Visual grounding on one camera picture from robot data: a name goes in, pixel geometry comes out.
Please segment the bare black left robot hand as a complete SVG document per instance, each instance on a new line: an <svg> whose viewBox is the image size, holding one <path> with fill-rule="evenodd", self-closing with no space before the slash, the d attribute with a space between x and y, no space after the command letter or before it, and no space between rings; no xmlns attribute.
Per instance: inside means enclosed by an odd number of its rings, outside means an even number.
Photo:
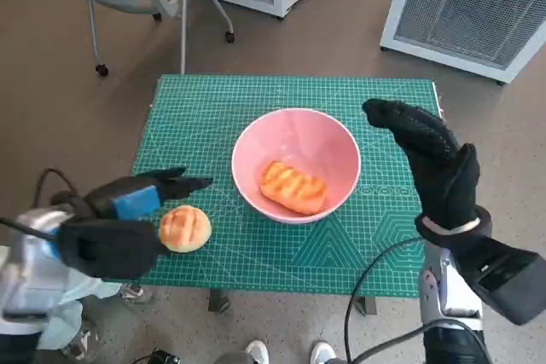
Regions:
<svg viewBox="0 0 546 364"><path fill-rule="evenodd" d="M150 170L124 176L84 196L102 219L137 220L157 211L166 201L185 199L212 185L211 177L184 176L185 167Z"/></svg>

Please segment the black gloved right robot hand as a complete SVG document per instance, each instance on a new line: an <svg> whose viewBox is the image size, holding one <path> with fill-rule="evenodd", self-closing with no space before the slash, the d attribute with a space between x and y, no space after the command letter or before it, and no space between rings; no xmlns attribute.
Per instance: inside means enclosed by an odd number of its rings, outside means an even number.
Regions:
<svg viewBox="0 0 546 364"><path fill-rule="evenodd" d="M363 111L370 125L390 130L404 151L424 217L445 230L478 220L480 169L472 143L459 144L440 117L401 101L369 99Z"/></svg>

